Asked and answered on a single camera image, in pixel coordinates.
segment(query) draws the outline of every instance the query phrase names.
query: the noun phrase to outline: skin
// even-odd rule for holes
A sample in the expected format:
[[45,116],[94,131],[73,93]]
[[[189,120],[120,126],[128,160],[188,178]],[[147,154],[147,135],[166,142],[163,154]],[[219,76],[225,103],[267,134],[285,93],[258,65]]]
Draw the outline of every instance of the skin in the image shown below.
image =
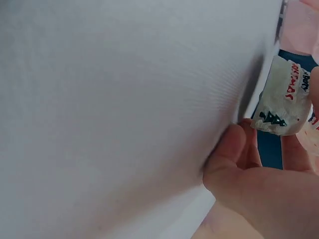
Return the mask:
[[[310,98],[319,112],[319,67]],[[203,183],[217,201],[241,214],[264,238],[318,238],[319,177],[297,137],[281,138],[284,170],[262,167],[250,119],[231,125],[204,169]]]

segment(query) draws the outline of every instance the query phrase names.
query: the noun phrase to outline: label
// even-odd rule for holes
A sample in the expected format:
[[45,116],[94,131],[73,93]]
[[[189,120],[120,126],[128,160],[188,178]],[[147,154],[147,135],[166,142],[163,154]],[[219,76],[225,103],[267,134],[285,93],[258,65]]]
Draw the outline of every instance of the label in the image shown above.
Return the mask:
[[279,124],[281,127],[287,126],[283,119],[280,119],[278,115],[273,115],[271,112],[268,112],[267,116],[264,112],[260,112],[259,117],[263,119],[264,123]]
[[309,123],[313,126],[314,129],[319,130],[319,118],[316,117],[315,111],[313,111],[313,114],[311,118],[308,120]]
[[293,101],[296,97],[296,81],[299,80],[299,66],[293,63],[291,66],[290,84],[285,97]]
[[310,73],[303,69],[303,82],[301,84],[301,88],[304,90],[305,93],[309,93],[309,80],[310,80]]

